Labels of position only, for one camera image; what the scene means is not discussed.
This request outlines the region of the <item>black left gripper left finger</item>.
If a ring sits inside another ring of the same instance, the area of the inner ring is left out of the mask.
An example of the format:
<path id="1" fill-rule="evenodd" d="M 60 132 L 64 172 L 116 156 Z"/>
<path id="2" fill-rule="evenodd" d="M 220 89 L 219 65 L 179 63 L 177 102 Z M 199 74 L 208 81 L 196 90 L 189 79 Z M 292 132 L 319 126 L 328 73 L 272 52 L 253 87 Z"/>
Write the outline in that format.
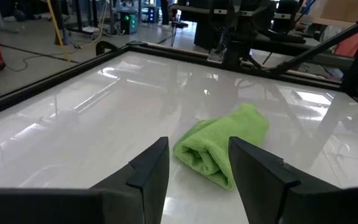
<path id="1" fill-rule="evenodd" d="M 169 168 L 160 137 L 89 189 L 0 188 L 0 224 L 160 224 Z"/>

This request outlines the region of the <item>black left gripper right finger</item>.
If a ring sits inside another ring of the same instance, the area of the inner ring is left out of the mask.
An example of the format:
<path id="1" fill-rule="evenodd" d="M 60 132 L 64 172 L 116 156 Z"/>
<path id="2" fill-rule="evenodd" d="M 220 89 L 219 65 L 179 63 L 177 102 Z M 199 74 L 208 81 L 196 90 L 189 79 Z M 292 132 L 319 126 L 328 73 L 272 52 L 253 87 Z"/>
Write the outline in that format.
<path id="1" fill-rule="evenodd" d="M 249 224 L 358 224 L 358 187 L 340 189 L 238 137 L 228 148 Z"/>

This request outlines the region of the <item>green microfibre towel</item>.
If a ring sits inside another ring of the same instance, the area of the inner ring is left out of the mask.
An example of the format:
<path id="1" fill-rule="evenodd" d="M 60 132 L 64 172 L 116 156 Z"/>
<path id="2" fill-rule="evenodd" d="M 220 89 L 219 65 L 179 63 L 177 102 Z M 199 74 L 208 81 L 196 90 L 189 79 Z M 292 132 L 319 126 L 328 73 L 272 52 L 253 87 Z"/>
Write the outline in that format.
<path id="1" fill-rule="evenodd" d="M 235 181 L 229 161 L 229 138 L 239 137 L 263 146 L 270 123 L 252 104 L 241 104 L 227 115 L 198 121 L 174 145 L 174 155 L 185 165 L 225 190 Z"/>

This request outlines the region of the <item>computer tower with green lights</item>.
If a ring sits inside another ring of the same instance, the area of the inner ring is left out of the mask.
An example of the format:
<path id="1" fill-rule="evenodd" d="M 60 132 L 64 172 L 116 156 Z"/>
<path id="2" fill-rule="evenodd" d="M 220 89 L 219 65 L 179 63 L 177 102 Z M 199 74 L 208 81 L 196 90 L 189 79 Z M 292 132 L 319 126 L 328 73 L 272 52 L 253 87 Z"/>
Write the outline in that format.
<path id="1" fill-rule="evenodd" d="M 120 12 L 120 29 L 125 35 L 132 35 L 137 32 L 137 14 L 134 12 Z"/>

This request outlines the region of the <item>red cloth item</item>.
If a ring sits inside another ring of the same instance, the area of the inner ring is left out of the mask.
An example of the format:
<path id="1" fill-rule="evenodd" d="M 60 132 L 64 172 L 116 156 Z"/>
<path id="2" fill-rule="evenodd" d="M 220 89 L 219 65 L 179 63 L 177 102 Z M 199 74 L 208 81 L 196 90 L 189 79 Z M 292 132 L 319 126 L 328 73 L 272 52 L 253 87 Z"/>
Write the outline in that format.
<path id="1" fill-rule="evenodd" d="M 337 45 L 334 54 L 344 57 L 353 57 L 355 56 L 357 50 L 358 50 L 358 33 L 340 42 Z"/>

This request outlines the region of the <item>tan cardboard box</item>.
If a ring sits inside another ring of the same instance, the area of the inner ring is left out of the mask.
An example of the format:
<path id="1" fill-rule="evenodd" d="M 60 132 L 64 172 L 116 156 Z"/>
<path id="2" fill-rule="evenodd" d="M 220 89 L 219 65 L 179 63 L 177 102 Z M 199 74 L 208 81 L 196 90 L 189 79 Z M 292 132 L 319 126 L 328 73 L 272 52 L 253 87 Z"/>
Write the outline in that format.
<path id="1" fill-rule="evenodd" d="M 358 0 L 316 0 L 307 18 L 315 24 L 350 27 L 358 21 Z"/>

